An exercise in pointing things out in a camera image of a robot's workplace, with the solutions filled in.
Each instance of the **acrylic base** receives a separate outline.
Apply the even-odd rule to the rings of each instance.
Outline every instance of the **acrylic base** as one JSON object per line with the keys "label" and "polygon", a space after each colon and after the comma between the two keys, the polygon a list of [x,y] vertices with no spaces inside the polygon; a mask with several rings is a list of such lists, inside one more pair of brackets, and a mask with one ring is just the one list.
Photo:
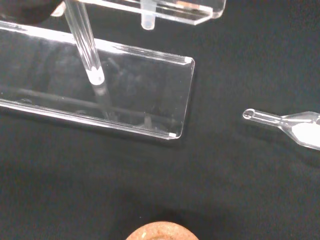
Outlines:
{"label": "acrylic base", "polygon": [[181,136],[192,58],[95,39],[106,85],[94,90],[71,34],[0,21],[0,38],[1,107],[167,140]]}

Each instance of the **glass pipette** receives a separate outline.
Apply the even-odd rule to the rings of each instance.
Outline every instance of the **glass pipette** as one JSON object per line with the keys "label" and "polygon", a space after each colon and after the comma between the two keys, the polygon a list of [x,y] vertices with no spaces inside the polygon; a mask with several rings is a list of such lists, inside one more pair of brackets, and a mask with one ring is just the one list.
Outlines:
{"label": "glass pipette", "polygon": [[270,125],[281,129],[297,144],[320,150],[320,114],[312,111],[278,116],[255,109],[247,109],[242,114],[246,120]]}

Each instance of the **cork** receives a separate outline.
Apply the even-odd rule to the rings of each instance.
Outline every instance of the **cork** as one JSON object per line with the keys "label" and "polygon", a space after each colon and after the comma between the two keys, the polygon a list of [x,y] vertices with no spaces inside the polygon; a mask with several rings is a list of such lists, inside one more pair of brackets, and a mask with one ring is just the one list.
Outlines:
{"label": "cork", "polygon": [[199,240],[181,225],[158,221],[135,230],[126,240]]}

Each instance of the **dark object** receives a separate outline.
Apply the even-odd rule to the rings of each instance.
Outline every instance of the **dark object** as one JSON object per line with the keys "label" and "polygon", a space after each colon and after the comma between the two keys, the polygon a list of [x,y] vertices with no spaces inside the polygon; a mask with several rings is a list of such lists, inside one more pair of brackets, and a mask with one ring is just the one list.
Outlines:
{"label": "dark object", "polygon": [[48,17],[62,0],[0,0],[0,19],[20,24],[37,24]]}

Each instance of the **black fabric surface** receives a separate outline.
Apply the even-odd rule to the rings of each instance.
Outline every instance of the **black fabric surface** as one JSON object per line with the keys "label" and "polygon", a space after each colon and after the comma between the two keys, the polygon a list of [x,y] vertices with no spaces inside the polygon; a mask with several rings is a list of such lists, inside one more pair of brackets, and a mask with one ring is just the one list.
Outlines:
{"label": "black fabric surface", "polygon": [[157,220],[200,240],[320,239],[320,152],[242,120],[320,113],[318,0],[229,0],[220,19],[157,19],[154,32],[136,14],[88,12],[97,38],[195,59],[181,144],[2,113],[1,240],[124,240]]}

